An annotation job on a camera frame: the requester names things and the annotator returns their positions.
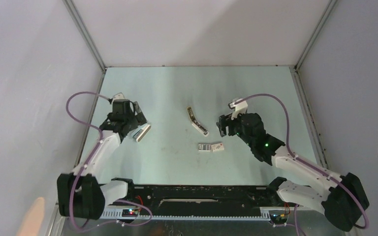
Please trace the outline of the beige white stapler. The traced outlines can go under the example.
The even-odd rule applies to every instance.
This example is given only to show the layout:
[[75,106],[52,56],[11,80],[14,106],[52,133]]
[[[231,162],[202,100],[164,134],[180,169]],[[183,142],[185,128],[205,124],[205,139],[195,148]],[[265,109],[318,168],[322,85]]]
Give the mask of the beige white stapler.
[[187,113],[189,115],[189,119],[191,121],[192,126],[200,132],[204,137],[207,137],[209,135],[209,131],[202,125],[200,124],[196,117],[194,116],[192,107],[187,107]]

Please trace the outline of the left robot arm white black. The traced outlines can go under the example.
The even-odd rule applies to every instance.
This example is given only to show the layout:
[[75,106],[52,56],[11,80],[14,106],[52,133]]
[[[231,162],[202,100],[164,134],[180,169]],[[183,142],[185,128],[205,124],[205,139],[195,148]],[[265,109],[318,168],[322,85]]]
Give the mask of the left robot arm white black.
[[97,127],[98,139],[85,161],[70,173],[60,174],[57,179],[59,212],[97,220],[106,206],[121,201],[130,205],[135,201],[133,180],[114,177],[108,183],[100,183],[103,167],[124,138],[142,127],[147,120],[138,104],[128,99],[110,99],[112,112]]

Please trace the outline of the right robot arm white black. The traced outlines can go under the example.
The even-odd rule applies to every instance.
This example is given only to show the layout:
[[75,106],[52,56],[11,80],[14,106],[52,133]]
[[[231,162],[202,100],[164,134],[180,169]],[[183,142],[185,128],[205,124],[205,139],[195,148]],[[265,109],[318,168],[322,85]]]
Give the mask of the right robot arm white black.
[[222,115],[216,125],[222,137],[239,137],[258,161],[296,174],[306,182],[300,185],[284,177],[275,178],[266,187],[270,204],[286,202],[310,208],[344,232],[356,227],[360,218],[367,220],[365,211],[370,202],[356,175],[341,175],[289,153],[287,144],[266,132],[258,114],[246,113],[236,118]]

